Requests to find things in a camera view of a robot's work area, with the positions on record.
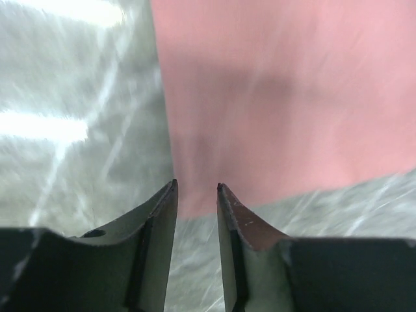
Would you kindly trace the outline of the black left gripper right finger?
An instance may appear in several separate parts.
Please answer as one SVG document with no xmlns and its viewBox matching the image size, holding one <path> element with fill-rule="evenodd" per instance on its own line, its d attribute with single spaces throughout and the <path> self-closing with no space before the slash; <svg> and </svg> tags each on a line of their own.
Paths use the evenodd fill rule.
<svg viewBox="0 0 416 312">
<path fill-rule="evenodd" d="M 226 311 L 414 311 L 415 241 L 290 237 L 217 187 Z"/>
</svg>

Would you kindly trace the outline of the pink graphic t-shirt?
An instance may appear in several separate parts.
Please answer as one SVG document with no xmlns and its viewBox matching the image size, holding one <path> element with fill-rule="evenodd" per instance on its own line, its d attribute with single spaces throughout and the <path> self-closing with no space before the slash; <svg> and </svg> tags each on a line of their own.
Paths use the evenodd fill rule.
<svg viewBox="0 0 416 312">
<path fill-rule="evenodd" d="M 414 1 L 153 1 L 179 214 L 415 167 Z"/>
</svg>

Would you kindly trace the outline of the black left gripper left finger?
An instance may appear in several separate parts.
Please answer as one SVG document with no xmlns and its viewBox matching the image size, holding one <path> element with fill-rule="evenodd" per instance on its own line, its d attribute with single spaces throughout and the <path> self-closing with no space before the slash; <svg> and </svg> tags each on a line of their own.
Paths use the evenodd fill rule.
<svg viewBox="0 0 416 312">
<path fill-rule="evenodd" d="M 2 311 L 162 311 L 177 181 L 80 237 L 44 227 L 1 229 Z"/>
</svg>

